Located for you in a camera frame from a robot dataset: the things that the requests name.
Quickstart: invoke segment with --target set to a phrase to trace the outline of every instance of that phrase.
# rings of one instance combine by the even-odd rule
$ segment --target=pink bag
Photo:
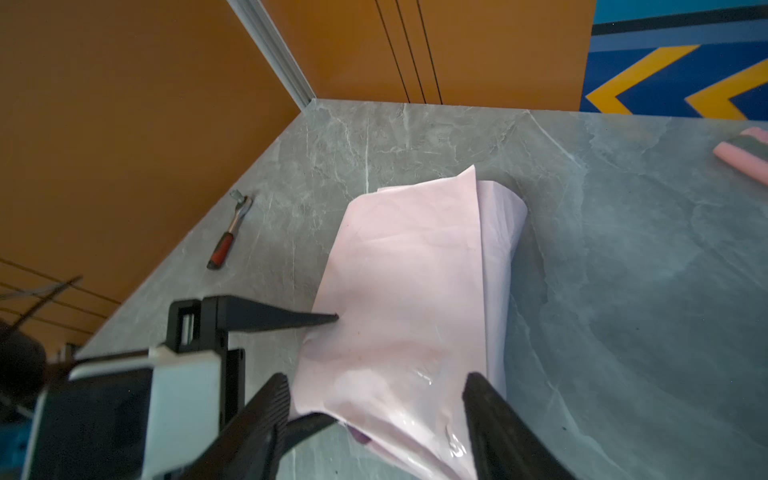
[[[420,478],[476,478],[462,403],[470,372],[505,393],[511,257],[527,210],[510,190],[454,178],[347,207],[304,339],[292,397],[364,434]]]

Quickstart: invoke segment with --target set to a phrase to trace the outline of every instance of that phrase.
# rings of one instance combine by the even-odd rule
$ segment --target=pink object
[[[470,167],[382,189],[347,207],[313,310],[292,398],[420,478],[476,478],[462,390],[470,372],[505,392],[511,257],[525,204]]]
[[[754,137],[758,141],[768,144],[768,132],[757,127],[747,128],[741,134]],[[764,159],[726,141],[720,142],[715,147],[714,153],[731,167],[749,175],[761,184],[768,185],[768,162]]]

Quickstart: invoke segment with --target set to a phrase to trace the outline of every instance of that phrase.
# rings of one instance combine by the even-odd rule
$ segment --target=yellow chevron
[[[766,82],[768,82],[768,58],[695,94],[688,95],[685,101],[704,118],[746,120],[741,110],[736,108],[730,99]]]
[[[600,87],[595,88],[592,93],[587,95],[587,99],[604,114],[632,115],[632,112],[616,99],[616,96],[697,48],[699,48],[699,45],[657,48],[638,60],[637,63],[627,70],[622,71]]]

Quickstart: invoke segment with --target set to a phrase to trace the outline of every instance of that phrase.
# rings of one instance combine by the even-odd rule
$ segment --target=metal frame edge
[[[302,111],[316,98],[260,0],[227,0],[280,82]]]

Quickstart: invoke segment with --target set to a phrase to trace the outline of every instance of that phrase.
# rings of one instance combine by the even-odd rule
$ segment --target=black object
[[[768,18],[768,7],[765,5],[722,8],[720,10],[706,10],[705,12],[624,20],[622,22],[597,23],[592,25],[592,35],[656,30],[657,28],[690,27],[691,25],[708,25],[713,23],[744,22],[761,18]]]
[[[28,478],[140,477],[151,386],[151,369],[52,383]]]
[[[336,423],[323,413],[288,422],[289,411],[288,378],[276,373],[181,480],[274,480],[285,452]]]
[[[478,480],[575,480],[479,373],[462,394]]]
[[[0,333],[11,326],[0,319]],[[0,343],[0,392],[11,399],[34,395],[45,383],[45,349],[22,331],[11,332]]]
[[[243,407],[243,350],[227,351],[229,332],[323,325],[338,315],[301,313],[234,295],[177,300],[168,310],[165,346],[176,353],[213,350],[222,359],[219,427],[223,428]]]

